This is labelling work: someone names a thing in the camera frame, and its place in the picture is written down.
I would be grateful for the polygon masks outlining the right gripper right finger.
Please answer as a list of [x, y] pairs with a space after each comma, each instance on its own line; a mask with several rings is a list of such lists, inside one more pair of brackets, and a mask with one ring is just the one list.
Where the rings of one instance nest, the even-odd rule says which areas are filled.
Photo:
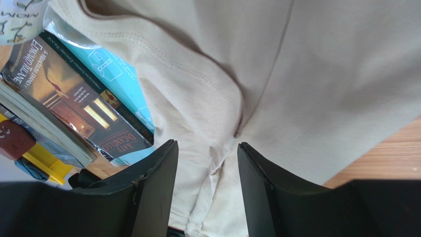
[[251, 145], [237, 149], [251, 237], [418, 237], [419, 180], [352, 180], [330, 189], [271, 162]]

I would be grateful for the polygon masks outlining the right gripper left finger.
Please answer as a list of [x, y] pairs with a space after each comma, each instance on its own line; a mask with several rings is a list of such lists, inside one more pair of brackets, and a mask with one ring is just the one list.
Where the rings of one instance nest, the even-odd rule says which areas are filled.
[[148, 157], [87, 188], [0, 185], [3, 237], [165, 237], [178, 163], [168, 140]]

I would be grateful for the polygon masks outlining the beige t shirt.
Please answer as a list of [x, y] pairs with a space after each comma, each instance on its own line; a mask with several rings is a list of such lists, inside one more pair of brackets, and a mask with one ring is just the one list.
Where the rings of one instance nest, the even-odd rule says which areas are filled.
[[418, 0], [53, 0], [178, 141], [169, 224], [248, 235], [237, 146], [324, 184], [421, 114]]

